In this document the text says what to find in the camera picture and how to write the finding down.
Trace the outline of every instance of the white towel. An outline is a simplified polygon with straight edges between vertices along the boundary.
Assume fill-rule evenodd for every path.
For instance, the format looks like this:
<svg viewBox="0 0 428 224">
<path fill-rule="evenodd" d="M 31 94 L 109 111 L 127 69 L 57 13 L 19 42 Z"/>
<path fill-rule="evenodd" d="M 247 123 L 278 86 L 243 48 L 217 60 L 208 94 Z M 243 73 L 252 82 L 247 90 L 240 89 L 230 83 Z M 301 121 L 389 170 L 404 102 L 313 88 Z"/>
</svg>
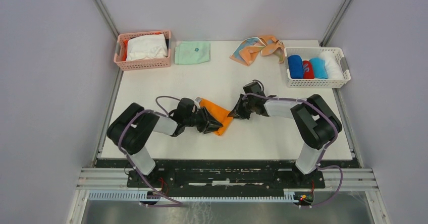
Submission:
<svg viewBox="0 0 428 224">
<path fill-rule="evenodd" d="M 160 59 L 167 56 L 167 43 L 163 34 L 139 36 L 128 41 L 126 61 Z"/>
<path fill-rule="evenodd" d="M 325 69 L 329 79 L 344 79 L 342 70 L 335 60 L 335 56 L 331 51 L 323 51 L 319 57 L 326 62 Z"/>
</svg>

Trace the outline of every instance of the pink basket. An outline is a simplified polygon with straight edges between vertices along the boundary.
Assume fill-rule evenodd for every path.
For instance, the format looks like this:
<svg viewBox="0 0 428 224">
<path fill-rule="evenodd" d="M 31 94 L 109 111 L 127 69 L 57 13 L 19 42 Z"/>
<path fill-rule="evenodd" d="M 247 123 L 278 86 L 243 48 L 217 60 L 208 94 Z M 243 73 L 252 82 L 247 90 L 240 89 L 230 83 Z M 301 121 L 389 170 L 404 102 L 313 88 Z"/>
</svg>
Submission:
<svg viewBox="0 0 428 224">
<path fill-rule="evenodd" d="M 126 70 L 138 70 L 138 69 L 153 69 L 153 68 L 165 68 L 171 66 L 171 48 L 168 46 L 168 57 L 164 59 L 144 59 L 144 60 L 134 60 L 134 61 L 122 61 L 123 54 L 125 53 L 125 44 L 123 43 L 126 40 L 132 39 L 138 36 L 144 35 L 155 35 L 162 33 L 165 36 L 165 39 L 171 38 L 171 31 L 146 31 L 146 32 L 137 32 L 137 33 L 127 33 L 120 34 L 118 37 L 118 42 L 116 44 L 115 57 L 113 62 L 115 62 L 123 71 Z"/>
</svg>

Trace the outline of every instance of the mint green towel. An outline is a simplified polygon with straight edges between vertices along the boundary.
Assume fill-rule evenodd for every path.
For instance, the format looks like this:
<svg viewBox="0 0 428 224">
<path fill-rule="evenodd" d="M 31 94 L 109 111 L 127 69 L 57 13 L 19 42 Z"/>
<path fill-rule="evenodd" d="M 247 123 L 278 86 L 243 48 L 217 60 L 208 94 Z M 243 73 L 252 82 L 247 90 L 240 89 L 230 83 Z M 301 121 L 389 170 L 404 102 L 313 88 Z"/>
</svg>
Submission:
<svg viewBox="0 0 428 224">
<path fill-rule="evenodd" d="M 183 41 L 175 48 L 174 63 L 189 65 L 208 62 L 210 46 L 207 41 Z"/>
</svg>

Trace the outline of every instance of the rolled red towel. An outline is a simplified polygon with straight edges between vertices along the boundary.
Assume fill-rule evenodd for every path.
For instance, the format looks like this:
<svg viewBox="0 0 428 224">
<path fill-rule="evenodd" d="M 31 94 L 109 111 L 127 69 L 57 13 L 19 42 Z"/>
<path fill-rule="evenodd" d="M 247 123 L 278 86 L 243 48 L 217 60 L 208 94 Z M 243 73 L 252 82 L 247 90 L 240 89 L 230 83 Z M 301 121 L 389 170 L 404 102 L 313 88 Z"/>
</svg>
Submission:
<svg viewBox="0 0 428 224">
<path fill-rule="evenodd" d="M 303 61 L 303 78 L 314 79 L 312 64 L 309 61 Z"/>
</svg>

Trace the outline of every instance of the blue rolled towel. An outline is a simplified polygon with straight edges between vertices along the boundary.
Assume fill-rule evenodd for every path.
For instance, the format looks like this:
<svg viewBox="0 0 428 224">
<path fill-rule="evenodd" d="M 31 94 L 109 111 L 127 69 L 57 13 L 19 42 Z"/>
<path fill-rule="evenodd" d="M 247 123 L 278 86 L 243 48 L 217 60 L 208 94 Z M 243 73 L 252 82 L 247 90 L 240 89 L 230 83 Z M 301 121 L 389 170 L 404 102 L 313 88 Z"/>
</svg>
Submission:
<svg viewBox="0 0 428 224">
<path fill-rule="evenodd" d="M 320 58 L 312 58 L 309 60 L 312 64 L 313 76 L 318 79 L 328 79 L 327 71 L 326 71 L 326 62 Z"/>
<path fill-rule="evenodd" d="M 288 68 L 292 79 L 303 79 L 303 61 L 299 55 L 291 55 L 287 58 Z"/>
</svg>

